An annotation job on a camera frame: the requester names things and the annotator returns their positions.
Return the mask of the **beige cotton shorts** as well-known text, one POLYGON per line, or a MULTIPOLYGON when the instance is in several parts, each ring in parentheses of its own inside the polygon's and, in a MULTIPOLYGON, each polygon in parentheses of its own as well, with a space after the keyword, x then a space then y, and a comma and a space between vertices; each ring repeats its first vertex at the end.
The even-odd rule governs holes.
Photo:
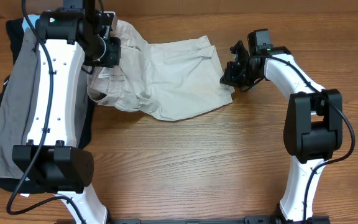
POLYGON ((118 21, 119 65, 97 67, 88 76, 88 95, 101 106, 141 111, 178 121, 232 103, 234 88, 220 82, 223 69, 207 36, 150 44, 135 27, 118 21))

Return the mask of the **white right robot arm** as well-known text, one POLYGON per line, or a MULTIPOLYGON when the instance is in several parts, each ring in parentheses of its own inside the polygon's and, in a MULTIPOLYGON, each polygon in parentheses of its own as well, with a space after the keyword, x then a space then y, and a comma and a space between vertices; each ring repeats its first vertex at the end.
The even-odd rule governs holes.
POLYGON ((227 63, 222 84, 249 91, 262 80, 271 81, 288 100, 283 129, 285 149, 291 155, 285 193, 269 223, 329 223, 313 215, 319 179, 334 151, 342 144, 342 96, 314 82, 295 62, 286 47, 269 40, 238 41, 230 48, 234 60, 227 63))

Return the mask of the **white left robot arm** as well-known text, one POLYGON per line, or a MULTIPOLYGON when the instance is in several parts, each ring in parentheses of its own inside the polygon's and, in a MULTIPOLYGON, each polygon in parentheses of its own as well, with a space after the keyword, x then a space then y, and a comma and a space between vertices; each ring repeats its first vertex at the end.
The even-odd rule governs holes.
POLYGON ((116 25, 113 11, 67 2, 30 26, 39 44, 39 87, 26 142, 13 147, 12 160, 23 172, 21 183, 61 200, 75 223, 112 222, 91 183, 93 155, 77 146, 75 105, 81 72, 119 64, 120 40, 110 35, 116 25))

